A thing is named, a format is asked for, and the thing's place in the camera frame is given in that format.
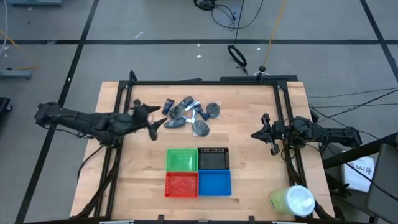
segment cable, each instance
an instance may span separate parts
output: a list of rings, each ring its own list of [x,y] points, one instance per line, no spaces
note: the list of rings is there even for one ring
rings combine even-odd
[[[4,47],[6,46],[6,43],[7,43],[7,34],[8,34],[8,8],[7,8],[7,2],[6,2],[6,0],[4,0],[4,9],[5,9],[5,21],[6,21],[6,33],[5,33],[5,35],[4,35],[4,43],[2,44],[2,46],[1,46],[1,49],[0,49],[0,55],[1,55],[1,53],[2,53],[2,50],[4,49]]]
[[[279,15],[278,15],[278,18],[277,18],[277,20],[276,20],[276,22],[275,22],[274,29],[272,30],[272,32],[271,32],[271,37],[269,38],[268,47],[267,47],[267,52],[266,52],[266,59],[264,60],[264,64],[263,64],[264,67],[266,67],[266,65],[267,65],[268,54],[269,54],[269,52],[270,52],[271,49],[272,49],[272,39],[274,38],[274,35],[275,35],[275,33],[276,33],[276,30],[278,29],[278,25],[279,25],[280,19],[282,18],[283,13],[284,13],[285,6],[286,6],[286,0],[284,0],[284,3],[283,3],[283,5],[282,5],[282,8],[281,8],[280,11],[279,11]]]
[[[363,105],[363,106],[392,106],[398,105],[398,103],[376,103],[372,105]],[[314,106],[314,108],[342,108],[342,107],[353,107],[357,105],[333,105],[333,106]]]
[[[317,109],[315,109],[311,104],[309,104],[309,105],[310,105],[310,108],[311,108],[311,109],[313,109],[314,111],[316,111],[318,114],[320,114],[320,115],[323,116],[324,118],[329,118],[329,119],[331,119],[332,121],[335,121],[335,122],[339,123],[340,125],[342,125],[342,126],[344,126],[344,127],[346,127],[346,128],[348,127],[347,125],[341,123],[340,121],[338,121],[338,120],[336,120],[336,119],[334,119],[334,118],[331,118],[331,117],[329,117],[329,116],[327,116],[327,115],[325,115],[325,114],[319,112],[319,111],[318,111]],[[364,133],[364,134],[368,134],[368,135],[374,137],[375,139],[380,140],[380,138],[374,136],[374,135],[371,134],[371,133],[367,133],[366,131],[361,131],[361,130],[358,130],[358,129],[356,129],[356,130],[357,130],[358,132],[361,132],[361,133]]]
[[[28,52],[25,52],[19,45],[17,45],[3,30],[0,30],[0,33],[4,36],[4,41],[7,39],[21,52],[21,54],[31,63],[35,62],[35,59],[28,54]],[[13,68],[13,70],[24,70],[24,69],[36,69],[39,66],[25,66],[25,67],[17,67]]]
[[[357,93],[346,93],[346,94],[340,94],[340,95],[334,95],[334,96],[308,96],[308,99],[328,99],[328,98],[335,98],[335,97],[341,97],[341,96],[353,96],[353,95],[358,95],[358,94],[363,94],[363,93],[374,93],[377,91],[384,91],[384,90],[396,90],[398,87],[395,88],[381,88],[377,90],[369,90],[369,91],[362,91],[362,92],[357,92]]]
[[[316,149],[317,151],[319,151],[320,152],[320,150],[319,149],[317,149],[315,146],[311,146],[310,144],[305,144],[306,146],[310,146],[310,147],[313,147],[314,149]]]
[[[282,151],[280,152],[280,157],[282,158],[283,161],[290,162],[290,161],[292,161],[293,158],[296,156],[296,153],[294,152],[294,154],[293,154],[293,156],[290,158],[290,160],[287,161],[287,160],[283,157],[284,151],[285,151],[285,149],[282,149]]]
[[[376,98],[373,98],[373,99],[371,99],[371,100],[369,100],[369,101],[367,101],[367,102],[365,102],[365,103],[361,103],[360,105],[353,106],[352,108],[348,108],[347,110],[344,110],[344,111],[342,111],[342,112],[340,112],[340,113],[330,115],[330,116],[328,116],[326,119],[323,119],[323,120],[318,121],[318,122],[326,121],[327,119],[331,119],[331,118],[334,117],[334,116],[338,116],[338,115],[341,115],[341,114],[343,114],[343,113],[348,113],[348,112],[350,112],[350,111],[356,110],[356,109],[358,109],[358,108],[360,108],[360,107],[362,107],[362,106],[364,106],[364,105],[366,105],[366,104],[368,104],[368,103],[371,103],[371,102],[373,102],[373,101],[376,101],[376,100],[378,100],[378,99],[381,99],[381,98],[383,98],[383,97],[385,97],[385,96],[387,96],[387,95],[393,94],[393,93],[395,93],[395,92],[397,92],[397,91],[398,91],[398,90],[390,91],[390,92],[388,92],[388,93],[386,93],[386,94],[384,94],[384,95],[381,95],[381,96],[378,96],[378,97],[376,97]]]
[[[228,8],[228,7],[226,7],[226,6],[224,6],[224,5],[216,5],[217,7],[215,7],[215,9],[219,9],[219,10],[221,10],[224,14],[226,14],[226,16],[228,16],[230,19],[231,19],[231,23],[230,23],[230,25],[228,26],[228,30],[229,31],[234,31],[235,30],[235,20],[236,20],[236,17],[234,16],[234,14],[232,13],[232,11],[231,11],[231,9],[230,8]],[[231,13],[231,15],[229,15],[226,11],[224,11],[224,10],[222,10],[221,8],[219,8],[219,6],[223,6],[223,7],[225,7],[225,8],[227,8],[228,10],[229,10],[229,12]],[[211,17],[213,18],[213,21],[215,21],[215,18],[214,18],[214,15],[213,15],[213,10],[211,11]]]
[[[236,29],[235,40],[234,40],[234,44],[232,46],[235,46],[236,39],[238,38],[239,25],[241,24],[241,19],[242,19],[243,5],[244,5],[244,0],[242,0],[241,11],[239,12],[238,28]]]
[[[56,131],[61,131],[61,132],[64,132],[64,133],[71,134],[71,135],[76,136],[76,137],[78,137],[78,138],[88,139],[87,136],[86,136],[85,134],[84,134],[84,135],[79,135],[79,134],[75,134],[75,133],[73,133],[73,132],[71,132],[71,131],[64,130],[64,129],[58,129],[58,128],[55,128],[55,130],[56,130]]]
[[[241,12],[239,13],[238,27],[239,27],[239,25],[241,23],[243,6],[244,6],[244,0],[242,0]],[[236,40],[238,39],[238,32],[239,32],[239,28],[236,29],[234,44],[233,45],[228,45],[227,49],[228,49],[229,54],[233,58],[233,60],[243,69],[243,72],[248,74],[248,71],[245,68],[248,65],[248,62],[246,61],[246,58],[244,58],[244,55],[242,54],[242,52],[240,52],[235,47]]]
[[[218,25],[220,25],[220,26],[222,26],[222,27],[228,28],[229,31],[234,31],[235,29],[244,29],[244,28],[250,26],[250,25],[256,20],[257,16],[258,16],[259,13],[260,13],[260,10],[261,10],[262,3],[263,3],[263,2],[264,2],[264,0],[261,0],[261,4],[260,4],[260,7],[259,7],[259,10],[257,11],[257,13],[256,13],[256,15],[254,16],[254,18],[253,18],[247,25],[245,25],[245,26],[243,26],[243,27],[240,27],[240,26],[235,27],[235,20],[234,20],[233,23],[232,23],[232,24],[234,25],[234,27],[231,27],[232,24],[230,24],[229,26],[226,26],[226,25],[224,25],[224,24],[221,24],[221,23],[217,22],[216,19],[214,18],[213,10],[211,11],[211,17],[213,18],[213,21],[214,21],[215,23],[217,23]]]
[[[97,154],[102,148],[104,148],[104,146],[99,147],[95,152],[93,152],[91,155],[89,155],[89,156],[81,163],[81,165],[80,165],[80,167],[79,167],[79,171],[77,172],[77,181],[79,181],[81,169],[84,167],[84,165],[87,163],[87,161],[90,160],[93,156],[95,156],[95,154]]]
[[[349,168],[353,169],[355,172],[357,172],[359,175],[363,176],[366,180],[368,180],[371,184],[373,184],[373,186],[377,187],[377,189],[379,189],[381,192],[385,193],[386,195],[388,195],[390,198],[394,199],[396,202],[398,202],[398,198],[396,198],[395,196],[393,196],[392,194],[390,194],[389,192],[385,191],[384,189],[382,189],[380,186],[378,186],[375,182],[373,182],[369,177],[366,177],[363,173],[361,173],[360,171],[356,170],[353,166],[349,165],[347,162],[343,161],[342,159],[340,159],[338,157],[337,154],[335,154],[330,148],[329,146],[327,146],[327,148],[329,149],[329,151],[338,159],[340,160],[342,163],[346,164],[347,166],[349,166]]]

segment black cable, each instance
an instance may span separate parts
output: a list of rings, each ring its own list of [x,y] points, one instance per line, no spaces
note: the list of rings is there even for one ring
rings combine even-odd
[[[238,27],[231,27],[231,24],[229,25],[229,26],[226,26],[226,25],[224,25],[224,24],[221,24],[221,23],[219,23],[219,22],[217,22],[216,21],[216,19],[214,18],[214,15],[213,15],[213,10],[211,11],[211,17],[213,18],[213,21],[215,22],[215,23],[217,23],[218,25],[220,25],[220,26],[222,26],[222,27],[225,27],[225,28],[228,28],[230,31],[234,31],[235,29],[244,29],[244,28],[247,28],[248,26],[250,26],[255,20],[256,20],[256,18],[257,18],[257,16],[259,15],[259,13],[260,13],[260,11],[261,11],[261,7],[262,7],[262,3],[264,2],[264,0],[261,0],[261,4],[260,4],[260,7],[259,7],[259,10],[257,11],[257,13],[256,13],[256,15],[254,16],[254,18],[247,24],[247,25],[245,25],[245,26],[243,26],[243,27],[239,27],[239,25],[238,25]]]
[[[242,11],[243,11],[243,5],[244,5],[244,0],[242,0],[242,6],[241,6],[241,12],[239,13],[239,21],[238,21],[238,27],[241,23],[241,18],[242,18]],[[234,40],[234,44],[233,45],[228,45],[227,49],[229,54],[231,55],[231,57],[233,58],[233,60],[243,69],[243,71],[247,74],[248,71],[246,70],[246,66],[248,65],[248,62],[246,61],[246,58],[244,58],[244,55],[242,54],[242,52],[240,52],[236,47],[236,40],[238,39],[238,32],[239,32],[239,28],[236,29],[236,34],[235,34],[235,40]]]
[[[77,181],[79,181],[81,169],[85,166],[85,164],[87,163],[87,161],[90,160],[93,156],[95,156],[95,154],[97,154],[102,148],[104,148],[104,146],[99,147],[95,152],[93,152],[91,155],[89,155],[89,156],[81,163],[81,165],[80,165],[80,167],[79,167],[79,171],[77,172]]]
[[[71,134],[71,135],[76,136],[76,137],[78,137],[78,138],[85,138],[85,139],[88,139],[86,135],[82,135],[82,136],[81,136],[81,135],[76,134],[76,133],[73,133],[73,132],[71,132],[71,131],[67,131],[67,130],[64,130],[64,129],[58,129],[58,128],[55,128],[55,130],[56,130],[56,131],[61,131],[61,132],[64,132],[64,133]]]
[[[398,103],[375,103],[372,105],[363,105],[363,106],[391,106],[398,105]],[[357,105],[333,105],[333,106],[314,106],[314,108],[342,108],[342,107],[353,107]]]
[[[369,90],[369,91],[362,91],[362,92],[357,92],[357,93],[347,93],[347,94],[340,94],[340,95],[334,95],[334,96],[309,96],[307,97],[308,99],[314,99],[314,98],[318,98],[318,99],[327,99],[327,98],[335,98],[335,97],[340,97],[340,96],[352,96],[352,95],[358,95],[358,94],[363,94],[363,93],[374,93],[377,91],[384,91],[384,90],[396,90],[398,89],[398,87],[395,88],[381,88],[381,89],[377,89],[377,90]]]
[[[226,11],[220,9],[219,7],[215,7],[215,9],[219,9],[219,10],[223,11],[223,13],[226,14],[226,16],[228,16],[228,17],[231,19],[231,23],[230,23],[230,25],[228,26],[228,30],[232,32],[232,31],[235,30],[235,20],[236,20],[236,17],[235,17],[235,15],[232,13],[232,11],[231,11],[228,7],[226,7],[226,8],[230,11],[231,15],[228,15],[228,13],[227,13]],[[216,19],[214,18],[213,10],[211,11],[211,18],[213,18],[213,21],[215,21],[218,25],[223,26],[222,24],[218,23],[218,22],[216,21]]]
[[[321,138],[322,148],[319,149],[319,151],[320,151],[320,153],[321,153],[321,157],[322,157],[323,152],[325,152],[325,149],[326,149],[327,145],[329,145],[329,136],[328,136],[328,133],[326,132],[325,128],[323,128],[323,127],[320,126],[319,124],[312,124],[312,125],[318,126],[319,128],[322,129],[322,131],[323,131],[323,133],[324,133],[323,136],[322,136],[322,138]]]
[[[292,161],[293,158],[296,156],[296,153],[294,153],[293,156],[290,158],[290,160],[287,161],[287,160],[283,157],[284,151],[285,151],[285,149],[282,149],[282,151],[280,152],[280,157],[281,157],[282,160],[285,161],[285,162],[290,162],[290,161]]]
[[[384,189],[382,189],[380,186],[378,186],[375,182],[373,182],[369,177],[366,177],[363,173],[361,173],[360,171],[356,170],[353,166],[349,165],[347,162],[343,161],[342,159],[340,159],[338,157],[337,154],[335,154],[330,148],[329,146],[327,146],[327,148],[329,149],[329,151],[338,159],[340,160],[342,163],[346,164],[347,166],[349,166],[349,168],[353,169],[355,172],[357,172],[359,175],[363,176],[366,180],[368,180],[371,184],[373,184],[373,186],[377,187],[377,189],[379,189],[381,192],[385,193],[387,196],[389,196],[390,198],[394,199],[396,202],[398,202],[398,198],[396,198],[395,196],[393,196],[392,194],[390,194],[389,192],[385,191]]]
[[[239,25],[241,24],[241,19],[242,19],[243,5],[244,5],[244,0],[242,0],[241,11],[239,12],[238,28],[236,29],[235,40],[232,46],[235,46],[236,39],[238,39]]]
[[[316,149],[317,151],[319,151],[320,152],[320,149],[317,149],[315,146],[311,146],[310,144],[305,144],[306,146],[310,146],[310,147],[313,147],[314,149]]]
[[[339,123],[340,125],[342,125],[342,126],[344,126],[344,127],[346,127],[346,128],[348,127],[347,125],[341,123],[340,121],[338,121],[338,120],[336,120],[336,119],[334,119],[334,118],[330,118],[329,116],[327,116],[327,115],[325,115],[325,114],[319,112],[319,111],[318,111],[317,109],[315,109],[311,104],[309,104],[309,105],[310,105],[310,108],[311,108],[311,109],[313,109],[315,112],[317,112],[318,114],[320,114],[320,115],[323,116],[324,118],[329,118],[329,119],[331,119],[332,121],[335,121],[335,122]],[[358,129],[356,129],[356,130],[357,130],[358,132],[361,132],[361,133],[364,133],[364,134],[368,134],[368,135],[374,137],[375,139],[380,140],[380,138],[374,136],[374,135],[371,134],[371,133],[367,133],[366,131],[361,131],[361,130],[358,130]]]
[[[371,100],[369,100],[369,101],[367,101],[367,102],[365,102],[365,103],[361,103],[360,105],[353,106],[353,107],[348,108],[347,110],[344,110],[344,111],[342,111],[342,112],[340,112],[340,113],[330,115],[330,116],[328,116],[326,119],[323,119],[323,120],[321,120],[321,121],[318,121],[318,123],[319,123],[319,122],[322,122],[322,121],[326,121],[326,120],[328,120],[328,119],[330,119],[330,118],[332,118],[332,117],[334,117],[334,116],[338,116],[338,115],[341,115],[341,114],[348,113],[348,112],[350,112],[350,111],[356,110],[356,109],[358,109],[358,108],[360,108],[360,107],[362,107],[362,106],[364,106],[364,105],[366,105],[366,104],[368,104],[368,103],[372,103],[373,101],[379,100],[379,99],[381,99],[381,98],[383,98],[383,97],[385,97],[385,96],[387,96],[387,95],[390,95],[390,94],[392,94],[392,93],[395,93],[395,92],[397,92],[397,91],[398,91],[398,90],[390,91],[390,92],[388,92],[388,93],[386,93],[386,94],[384,94],[384,95],[381,95],[381,96],[378,96],[378,97],[376,97],[376,98],[373,98],[373,99],[371,99]]]

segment wooden tabletop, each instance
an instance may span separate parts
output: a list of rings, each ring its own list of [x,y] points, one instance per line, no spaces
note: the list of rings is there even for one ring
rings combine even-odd
[[[288,86],[294,116],[310,118],[303,83],[288,82]],[[96,112],[113,111],[117,87],[117,82],[102,84]],[[284,106],[282,91],[280,95]],[[166,220],[247,220],[250,215],[254,215],[256,220],[293,220],[291,215],[274,212],[269,204],[273,190],[289,186],[285,162],[280,154],[270,154],[270,144],[250,137],[262,128],[261,116],[264,113],[269,113],[271,122],[278,120],[273,88],[138,85],[132,89],[132,101],[139,98],[148,105],[163,106],[167,98],[178,103],[186,96],[201,101],[204,108],[210,102],[219,103],[220,118],[210,120],[207,137],[194,136],[191,124],[178,129],[162,126],[158,130],[157,141],[150,140],[146,129],[125,136],[112,219],[156,220],[162,214]],[[285,106],[284,117],[287,117]],[[154,113],[154,118],[164,118],[161,110]],[[96,140],[89,140],[85,157],[98,147]],[[229,148],[232,196],[165,198],[167,149],[196,147]],[[312,147],[301,152],[308,188],[325,211],[334,215],[319,152]],[[105,150],[83,168],[71,215],[80,212],[97,190],[104,155]],[[101,214],[104,214],[105,207],[104,203]]]

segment gray floor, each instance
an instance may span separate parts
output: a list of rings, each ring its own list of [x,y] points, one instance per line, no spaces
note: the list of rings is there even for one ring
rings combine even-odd
[[[9,35],[16,40],[78,40],[92,0],[65,1],[63,7],[9,7]],[[240,1],[219,1],[239,12]],[[368,1],[385,39],[398,39],[395,0]],[[242,24],[253,18],[260,1],[246,1]],[[258,18],[239,31],[240,39],[268,39],[282,1],[265,0]],[[0,29],[4,6],[0,5]],[[222,12],[215,17],[228,23]],[[186,0],[100,0],[88,40],[233,39],[209,12]],[[289,0],[276,39],[376,40],[359,1]],[[263,62],[267,45],[239,44],[253,74]],[[0,80],[0,96],[12,99],[14,110],[0,135],[0,223],[13,223],[43,145],[46,131],[34,124],[39,103],[58,101],[77,45],[22,45],[39,66],[31,80]],[[398,45],[388,46],[398,58]],[[0,69],[30,65],[14,46],[0,55]],[[226,44],[85,45],[65,106],[94,111],[101,82],[125,80],[133,69],[139,80],[218,80],[243,75],[229,56]],[[267,64],[272,75],[297,75],[308,96],[334,95],[398,87],[380,45],[273,45]],[[329,100],[310,99],[313,106],[353,105],[381,93]],[[396,103],[396,95],[378,103]],[[367,106],[338,116],[349,126],[382,137],[397,131],[395,106]],[[345,108],[322,108],[326,114]],[[324,126],[338,127],[332,121]],[[361,135],[364,143],[372,137]],[[44,164],[26,221],[68,218],[76,188],[76,173],[86,142],[56,133]],[[367,221],[345,207],[352,220]]]

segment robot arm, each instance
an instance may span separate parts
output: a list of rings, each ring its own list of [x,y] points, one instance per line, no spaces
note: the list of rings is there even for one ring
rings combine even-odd
[[[309,119],[297,116],[290,126],[285,126],[283,121],[275,121],[269,124],[269,115],[264,114],[261,122],[264,125],[261,130],[251,134],[252,138],[265,143],[271,143],[271,154],[279,153],[279,146],[275,140],[288,141],[291,146],[305,147],[307,142],[334,142],[343,146],[358,147],[362,144],[361,136],[355,128],[323,128],[319,124],[312,123]]]
[[[167,118],[148,122],[148,115],[160,109],[159,106],[147,106],[139,100],[134,102],[132,115],[122,113],[82,113],[61,108],[56,103],[39,105],[35,115],[36,124],[45,127],[51,124],[62,125],[81,132],[84,135],[95,137],[101,144],[112,146],[114,140],[142,128],[149,130],[150,138],[157,139],[157,129]]]

